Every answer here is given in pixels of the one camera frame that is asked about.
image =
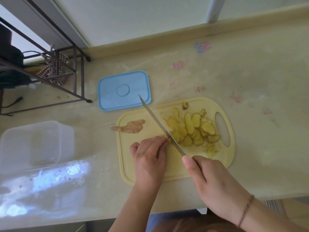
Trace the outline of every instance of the forearm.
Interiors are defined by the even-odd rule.
[[[110,232],[145,232],[157,192],[152,194],[140,192],[137,186],[133,187],[127,202],[110,228]]]
[[[246,232],[308,232],[288,218],[278,215],[257,199],[251,204],[241,228]]]

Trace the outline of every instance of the blue lid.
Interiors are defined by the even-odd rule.
[[[98,82],[98,106],[103,111],[140,106],[151,102],[148,75],[144,71],[103,77]]]

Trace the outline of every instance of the metal rack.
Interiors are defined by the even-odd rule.
[[[45,105],[45,106],[38,106],[38,107],[33,107],[33,108],[29,108],[29,109],[23,109],[23,110],[18,110],[18,111],[13,111],[13,112],[8,112],[8,113],[2,113],[2,102],[3,102],[3,93],[4,90],[0,90],[0,115],[4,115],[4,116],[12,116],[12,114],[14,113],[19,113],[19,112],[24,112],[24,111],[30,111],[30,110],[34,110],[34,109],[39,109],[39,108],[45,108],[45,107],[51,107],[51,106],[56,106],[56,105],[62,105],[62,104],[67,104],[67,103],[73,103],[73,102],[79,102],[79,101],[86,101],[87,103],[92,103],[92,100],[85,98],[85,74],[84,74],[84,59],[86,59],[88,62],[91,62],[91,59],[89,56],[87,56],[32,0],[26,0],[30,5],[33,6],[33,8],[35,8],[57,31],[59,31],[64,38],[66,38],[68,40],[68,42],[70,42],[72,44],[72,46],[68,46],[68,47],[64,47],[61,49],[57,49],[54,51],[47,51],[45,50],[45,48],[43,48],[42,46],[40,46],[38,43],[36,43],[35,41],[33,41],[31,38],[29,38],[28,36],[26,36],[25,34],[23,34],[21,31],[19,31],[17,28],[15,28],[13,25],[11,25],[10,23],[8,23],[7,21],[5,21],[4,19],[2,19],[0,17],[0,22],[2,22],[4,25],[6,25],[7,27],[9,27],[11,30],[15,31],[16,33],[18,33],[20,36],[22,36],[23,38],[25,38],[27,41],[29,41],[30,43],[32,43],[33,45],[35,45],[37,48],[39,48],[40,50],[42,50],[45,55],[49,55],[51,58],[56,60],[56,75],[53,77],[48,77],[48,78],[41,78],[39,76],[37,76],[36,74],[31,74],[29,72],[27,72],[25,69],[18,67],[2,58],[0,58],[0,64],[4,65],[5,67],[1,67],[0,71],[3,70],[11,70],[14,69],[18,72],[21,72],[31,78],[34,78],[36,80],[32,80],[29,84],[31,83],[36,83],[36,82],[43,82],[47,85],[50,85],[56,89],[59,89],[61,91],[64,91],[68,94],[71,94],[75,97],[77,97],[78,99],[73,100],[73,101],[67,101],[67,102],[60,102],[60,103],[54,103],[54,104],[50,104],[50,105]],[[67,51],[67,50],[72,50],[73,51],[73,56],[69,57],[69,59],[72,59],[72,67],[69,66],[68,64],[62,62],[59,58],[59,53],[61,51]],[[26,56],[24,57],[24,59],[27,58],[34,58],[37,56],[40,56],[41,54],[34,54],[34,55],[30,55],[30,56]],[[81,72],[81,95],[78,95],[76,92],[76,81],[77,81],[77,58],[81,58],[80,59],[80,72]],[[62,75],[59,75],[59,64],[62,66],[65,66],[67,69],[69,69],[71,72],[69,73],[65,73]],[[50,82],[50,79],[54,79],[54,78],[59,78],[59,77],[67,77],[73,75],[73,92],[68,90],[68,89],[64,89],[59,85],[53,84],[52,82]]]

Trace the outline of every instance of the knife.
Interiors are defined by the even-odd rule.
[[[173,137],[170,135],[170,133],[164,128],[164,125],[160,122],[160,120],[155,116],[155,114],[150,110],[148,105],[144,102],[144,100],[141,98],[140,95],[138,95],[141,99],[142,105],[145,107],[145,109],[148,111],[148,113],[152,116],[152,118],[156,121],[156,123],[159,125],[159,127],[162,129],[162,131],[165,133],[165,135],[168,137],[168,139],[172,142],[174,147],[176,147],[177,151],[182,155],[185,156],[186,154],[183,152],[181,147],[178,145],[178,143],[173,139]]]

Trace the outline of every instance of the yellow cutting board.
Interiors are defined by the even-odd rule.
[[[151,110],[154,112],[156,117],[162,122],[165,128],[168,131],[172,131],[163,120],[163,118],[167,119],[169,116],[173,115],[172,108],[176,107],[179,109],[180,117],[183,118],[186,112],[190,112],[191,115],[199,112],[202,108],[205,108],[207,114],[206,117],[212,122],[214,127],[216,128],[215,122],[215,114],[217,112],[221,113],[224,118],[229,134],[230,134],[230,146],[226,147],[222,141],[220,140],[215,144],[216,149],[219,151],[213,157],[213,159],[220,160],[224,166],[227,168],[230,166],[234,159],[235,153],[235,140],[234,133],[232,130],[232,126],[222,110],[222,108],[213,100],[204,97],[197,97],[192,99],[184,100],[188,102],[189,107],[186,110],[182,109],[182,102],[177,101],[173,103],[163,104],[155,107],[151,107]],[[144,119],[145,124],[143,125],[143,129],[137,134],[129,134],[129,133],[117,133],[117,145],[118,145],[118,155],[119,155],[119,164],[120,164],[120,172],[121,176],[126,183],[129,185],[134,185],[135,183],[135,172],[134,172],[134,163],[133,157],[130,153],[129,147],[134,142],[140,143],[142,140],[146,138],[151,138],[158,135],[164,135],[163,131],[156,124],[150,114],[146,111],[146,109],[140,109],[135,111],[130,111],[122,114],[118,120],[117,126],[125,126],[129,121]],[[182,147],[183,151],[188,156],[200,155],[207,157],[207,154],[202,151],[202,147],[207,143],[200,146],[195,146],[194,144],[189,147]],[[182,163],[182,156],[177,151],[177,149],[172,145],[168,145],[166,150],[166,171],[164,175],[164,181],[170,181],[175,179],[181,179],[189,177],[187,170],[185,169]]]

